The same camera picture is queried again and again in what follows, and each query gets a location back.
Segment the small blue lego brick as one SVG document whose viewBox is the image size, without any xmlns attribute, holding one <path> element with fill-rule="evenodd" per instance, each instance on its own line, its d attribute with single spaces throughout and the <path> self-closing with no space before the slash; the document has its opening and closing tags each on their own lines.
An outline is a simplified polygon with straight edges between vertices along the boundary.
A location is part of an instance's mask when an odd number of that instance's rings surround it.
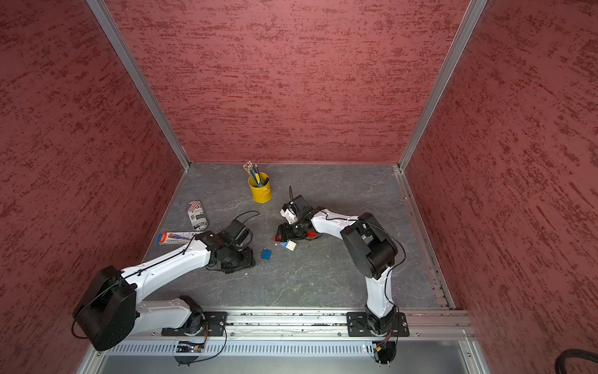
<svg viewBox="0 0 598 374">
<path fill-rule="evenodd" d="M 272 256 L 272 251 L 269 249 L 264 249 L 261 253 L 261 258 L 263 260 L 270 260 Z"/>
</svg>

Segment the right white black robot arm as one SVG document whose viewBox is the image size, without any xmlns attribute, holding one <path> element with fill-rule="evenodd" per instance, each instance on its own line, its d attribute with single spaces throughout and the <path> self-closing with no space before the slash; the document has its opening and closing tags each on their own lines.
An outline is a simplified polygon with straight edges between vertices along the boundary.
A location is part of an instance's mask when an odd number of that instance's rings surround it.
<svg viewBox="0 0 598 374">
<path fill-rule="evenodd" d="M 330 235 L 344 242 L 354 265 L 365 277 L 367 301 L 366 326 L 375 335 L 387 335 L 399 316 L 391 291 L 390 278 L 396 256 L 403 246 L 397 243 L 370 213 L 347 216 L 310 206 L 297 210 L 286 204 L 280 210 L 286 222 L 280 224 L 274 240 L 296 242 Z"/>
</svg>

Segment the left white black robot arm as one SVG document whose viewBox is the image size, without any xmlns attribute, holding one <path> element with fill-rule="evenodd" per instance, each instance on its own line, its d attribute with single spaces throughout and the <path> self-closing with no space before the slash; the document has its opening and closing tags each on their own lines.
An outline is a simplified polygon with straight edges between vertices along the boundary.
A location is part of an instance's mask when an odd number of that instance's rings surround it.
<svg viewBox="0 0 598 374">
<path fill-rule="evenodd" d="M 131 335 L 161 331 L 166 336 L 206 339 L 221 335 L 222 327 L 206 316 L 193 298 L 181 295 L 151 302 L 151 294 L 185 274 L 205 268 L 231 274 L 255 266 L 248 228 L 201 232 L 183 246 L 146 263 L 118 270 L 107 266 L 90 283 L 73 312 L 79 339 L 87 339 L 99 352 L 107 351 Z"/>
</svg>

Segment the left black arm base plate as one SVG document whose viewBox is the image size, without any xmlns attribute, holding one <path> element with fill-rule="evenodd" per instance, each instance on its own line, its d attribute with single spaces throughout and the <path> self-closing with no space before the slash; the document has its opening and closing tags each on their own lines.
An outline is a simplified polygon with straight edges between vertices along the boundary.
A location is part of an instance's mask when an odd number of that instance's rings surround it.
<svg viewBox="0 0 598 374">
<path fill-rule="evenodd" d="M 164 337 L 198 338 L 222 337 L 227 322 L 226 312 L 192 312 L 179 328 L 163 328 Z"/>
</svg>

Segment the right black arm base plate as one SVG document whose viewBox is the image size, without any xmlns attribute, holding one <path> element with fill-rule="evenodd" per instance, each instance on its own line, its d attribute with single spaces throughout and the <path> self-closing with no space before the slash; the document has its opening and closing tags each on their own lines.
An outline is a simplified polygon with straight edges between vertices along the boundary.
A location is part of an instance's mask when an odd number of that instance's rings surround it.
<svg viewBox="0 0 598 374">
<path fill-rule="evenodd" d="M 391 337 L 407 338 L 410 336 L 406 315 L 401 312 L 391 312 L 387 316 L 378 318 L 375 314 L 347 313 L 347 330 L 352 338 L 356 337 Z"/>
</svg>

